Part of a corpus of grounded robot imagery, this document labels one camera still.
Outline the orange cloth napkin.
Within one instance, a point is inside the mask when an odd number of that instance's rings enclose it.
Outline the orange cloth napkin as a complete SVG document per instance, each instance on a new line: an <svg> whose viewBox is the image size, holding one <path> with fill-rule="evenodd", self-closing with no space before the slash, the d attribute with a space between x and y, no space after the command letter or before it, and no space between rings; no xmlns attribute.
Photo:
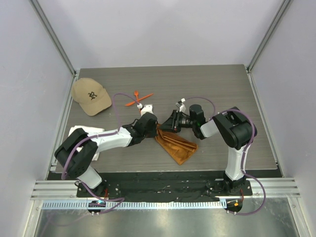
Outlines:
<svg viewBox="0 0 316 237"><path fill-rule="evenodd" d="M178 165L182 165L198 150L196 143L190 142L175 133L162 131L159 123L157 124L155 140Z"/></svg>

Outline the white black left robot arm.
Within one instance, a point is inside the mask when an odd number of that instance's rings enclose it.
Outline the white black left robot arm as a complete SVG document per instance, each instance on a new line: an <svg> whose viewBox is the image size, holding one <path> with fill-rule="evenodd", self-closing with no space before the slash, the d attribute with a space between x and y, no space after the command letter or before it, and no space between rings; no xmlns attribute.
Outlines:
<svg viewBox="0 0 316 237"><path fill-rule="evenodd" d="M157 117L146 112L133 123L116 130L87 133L83 128L75 129L54 153L64 168L62 179L77 179L87 192L100 197L107 184L91 166L94 155L114 148L134 146L146 138L153 138L157 135L157 124Z"/></svg>

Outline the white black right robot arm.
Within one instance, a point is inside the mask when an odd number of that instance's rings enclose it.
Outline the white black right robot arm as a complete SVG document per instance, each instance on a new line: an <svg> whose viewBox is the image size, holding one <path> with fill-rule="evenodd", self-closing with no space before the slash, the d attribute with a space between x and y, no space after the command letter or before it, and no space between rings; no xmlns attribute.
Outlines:
<svg viewBox="0 0 316 237"><path fill-rule="evenodd" d="M223 181L217 192L234 195L245 185L245 160L257 135L257 129L237 107L218 113L207 121L201 105L193 104L189 108L189 114L174 110L159 128L172 133L178 133L182 128L190 128L200 140L219 133L229 152Z"/></svg>

